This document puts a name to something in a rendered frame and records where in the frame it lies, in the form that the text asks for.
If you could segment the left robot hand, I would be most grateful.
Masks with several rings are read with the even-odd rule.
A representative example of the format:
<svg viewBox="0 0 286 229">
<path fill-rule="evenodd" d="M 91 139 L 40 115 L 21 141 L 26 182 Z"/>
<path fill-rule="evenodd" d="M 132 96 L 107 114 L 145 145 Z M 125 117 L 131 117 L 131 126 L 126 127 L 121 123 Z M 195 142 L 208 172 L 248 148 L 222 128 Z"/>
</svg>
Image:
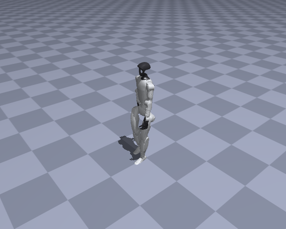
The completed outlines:
<svg viewBox="0 0 286 229">
<path fill-rule="evenodd" d="M 142 130 L 144 130 L 144 129 L 147 129 L 148 128 L 148 122 L 149 121 L 145 121 L 146 120 L 146 118 L 144 118 L 144 122 L 143 122 L 143 124 L 141 125 L 142 126 L 142 128 L 140 128 L 140 129 L 142 129 Z M 141 127 L 141 126 L 139 126 L 139 127 Z"/>
</svg>

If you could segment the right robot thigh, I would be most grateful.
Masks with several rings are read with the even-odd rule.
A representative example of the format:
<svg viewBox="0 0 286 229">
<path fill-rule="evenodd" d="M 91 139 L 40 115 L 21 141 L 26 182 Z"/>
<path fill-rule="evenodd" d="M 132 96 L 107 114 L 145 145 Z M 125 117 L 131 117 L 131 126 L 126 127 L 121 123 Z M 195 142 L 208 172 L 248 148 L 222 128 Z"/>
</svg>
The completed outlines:
<svg viewBox="0 0 286 229">
<path fill-rule="evenodd" d="M 132 126 L 132 130 L 133 133 L 135 133 L 136 135 L 139 135 L 141 132 L 141 129 L 138 127 L 139 124 L 139 112 L 138 112 L 138 107 L 139 106 L 135 106 L 132 108 L 131 111 L 131 126 Z"/>
</svg>

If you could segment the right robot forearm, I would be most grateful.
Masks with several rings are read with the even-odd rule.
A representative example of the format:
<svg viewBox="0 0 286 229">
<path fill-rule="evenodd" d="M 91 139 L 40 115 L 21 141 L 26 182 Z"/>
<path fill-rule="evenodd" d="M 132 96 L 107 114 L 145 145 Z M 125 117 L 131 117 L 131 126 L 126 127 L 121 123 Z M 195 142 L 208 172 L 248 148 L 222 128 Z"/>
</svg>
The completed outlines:
<svg viewBox="0 0 286 229">
<path fill-rule="evenodd" d="M 136 101 L 137 103 L 139 103 L 139 105 L 141 105 L 141 102 L 139 101 L 138 95 L 136 94 Z"/>
</svg>

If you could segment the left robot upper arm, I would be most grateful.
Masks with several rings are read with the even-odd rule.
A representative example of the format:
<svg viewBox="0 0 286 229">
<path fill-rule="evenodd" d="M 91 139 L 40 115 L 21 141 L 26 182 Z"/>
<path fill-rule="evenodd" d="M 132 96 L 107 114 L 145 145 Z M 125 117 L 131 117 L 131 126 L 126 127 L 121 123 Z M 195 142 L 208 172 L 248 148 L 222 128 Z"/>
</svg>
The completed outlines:
<svg viewBox="0 0 286 229">
<path fill-rule="evenodd" d="M 147 83 L 146 83 L 146 90 L 147 90 L 147 98 L 148 98 L 148 100 L 146 100 L 146 101 L 144 102 L 144 104 L 145 104 L 146 106 L 148 106 L 148 105 L 147 105 L 148 102 L 152 102 L 152 100 L 153 100 L 154 85 L 153 85 L 151 82 L 147 82 Z"/>
</svg>

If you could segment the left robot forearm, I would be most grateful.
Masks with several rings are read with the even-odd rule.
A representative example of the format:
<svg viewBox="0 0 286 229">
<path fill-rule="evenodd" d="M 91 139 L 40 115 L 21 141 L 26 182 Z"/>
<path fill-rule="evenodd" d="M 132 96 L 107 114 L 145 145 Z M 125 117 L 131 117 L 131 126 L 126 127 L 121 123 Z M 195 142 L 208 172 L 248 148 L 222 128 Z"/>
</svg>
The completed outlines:
<svg viewBox="0 0 286 229">
<path fill-rule="evenodd" d="M 150 111 L 151 111 L 151 109 L 152 109 L 152 102 L 148 102 L 147 105 L 148 105 L 148 106 L 145 108 L 145 114 L 144 114 L 144 117 L 146 118 L 145 121 L 149 121 Z"/>
</svg>

